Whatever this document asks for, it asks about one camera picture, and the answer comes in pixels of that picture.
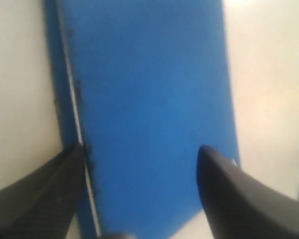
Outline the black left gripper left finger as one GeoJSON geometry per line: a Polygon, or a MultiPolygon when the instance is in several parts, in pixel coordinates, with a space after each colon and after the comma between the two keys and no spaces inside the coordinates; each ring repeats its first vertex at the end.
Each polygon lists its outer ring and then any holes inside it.
{"type": "Polygon", "coordinates": [[[79,143],[0,190],[0,239],[64,239],[85,185],[79,143]]]}

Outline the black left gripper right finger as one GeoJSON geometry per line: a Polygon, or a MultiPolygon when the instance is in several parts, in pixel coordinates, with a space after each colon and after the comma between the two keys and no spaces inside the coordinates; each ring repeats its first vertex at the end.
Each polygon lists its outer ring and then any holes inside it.
{"type": "Polygon", "coordinates": [[[196,180],[215,239],[299,239],[299,201],[254,179],[210,146],[199,149],[196,180]]]}

